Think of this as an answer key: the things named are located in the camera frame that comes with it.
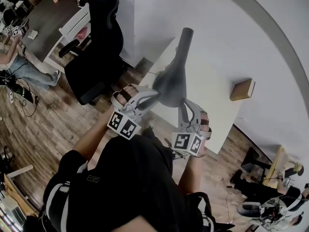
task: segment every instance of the shoe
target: shoe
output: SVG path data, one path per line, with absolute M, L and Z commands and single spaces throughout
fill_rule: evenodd
M 147 128 L 151 128 L 153 129 L 155 127 L 155 120 L 153 118 L 150 118 L 147 122 L 146 122 L 146 129 Z
M 234 173 L 233 177 L 230 179 L 231 184 L 235 184 L 237 181 L 241 180 L 242 170 L 237 170 L 236 173 Z
M 59 79 L 60 79 L 60 77 L 61 77 L 61 72 L 60 72 L 60 70 L 56 70 L 55 71 L 55 73 L 57 74 L 57 82 L 56 82 L 56 84 L 58 83 L 58 81 L 59 81 Z

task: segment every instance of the black office chair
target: black office chair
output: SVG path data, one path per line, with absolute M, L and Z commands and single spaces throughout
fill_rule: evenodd
M 115 16 L 119 0 L 88 0 L 88 3 L 91 43 L 64 68 L 68 83 L 81 105 L 109 92 L 128 66 L 119 57 L 124 43 Z M 63 57 L 78 44 L 78 40 L 70 42 L 59 56 Z
M 3 22 L 6 27 L 9 25 L 16 27 L 17 25 L 20 25 L 21 18 L 17 15 L 16 10 L 8 9 L 3 12 Z

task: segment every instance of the gray table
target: gray table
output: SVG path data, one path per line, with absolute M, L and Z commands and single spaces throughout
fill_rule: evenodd
M 76 0 L 42 0 L 28 15 L 29 30 L 22 39 L 26 48 L 43 62 L 61 37 L 59 28 L 63 27 L 78 11 Z M 34 40 L 28 38 L 30 30 L 38 35 Z

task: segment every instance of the book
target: book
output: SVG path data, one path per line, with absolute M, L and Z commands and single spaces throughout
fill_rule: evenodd
M 234 85 L 232 94 L 230 96 L 231 101 L 238 101 L 247 98 L 251 98 L 255 86 L 255 81 L 249 79 Z

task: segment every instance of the flower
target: flower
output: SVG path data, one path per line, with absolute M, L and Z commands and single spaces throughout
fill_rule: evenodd
M 303 165 L 302 165 L 301 163 L 297 162 L 297 163 L 295 164 L 295 166 L 294 166 L 294 171 L 295 171 L 296 173 L 298 173 L 298 172 L 302 169 L 302 167 L 303 167 Z

